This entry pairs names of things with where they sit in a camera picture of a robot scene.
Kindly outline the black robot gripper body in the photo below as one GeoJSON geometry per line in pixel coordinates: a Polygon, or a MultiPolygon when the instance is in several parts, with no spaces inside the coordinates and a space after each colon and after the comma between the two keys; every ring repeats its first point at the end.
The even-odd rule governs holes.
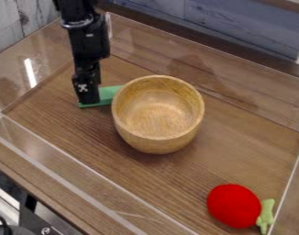
{"type": "Polygon", "coordinates": [[[99,61],[111,56],[111,42],[105,16],[89,14],[80,21],[61,20],[71,43],[75,71],[96,69],[99,61]]]}

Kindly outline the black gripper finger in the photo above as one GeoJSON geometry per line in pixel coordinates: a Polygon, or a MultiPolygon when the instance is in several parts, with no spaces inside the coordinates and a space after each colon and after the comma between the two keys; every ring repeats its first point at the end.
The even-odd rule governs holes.
{"type": "Polygon", "coordinates": [[[75,68],[72,85],[81,105],[99,102],[100,68],[97,63],[75,68]]]}

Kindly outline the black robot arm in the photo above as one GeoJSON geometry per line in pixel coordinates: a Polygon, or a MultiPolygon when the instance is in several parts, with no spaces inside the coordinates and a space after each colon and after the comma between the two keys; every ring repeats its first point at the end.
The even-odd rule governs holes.
{"type": "Polygon", "coordinates": [[[96,12],[91,0],[52,0],[67,30],[75,72],[73,90],[83,106],[100,102],[100,61],[111,56],[105,16],[96,12]]]}

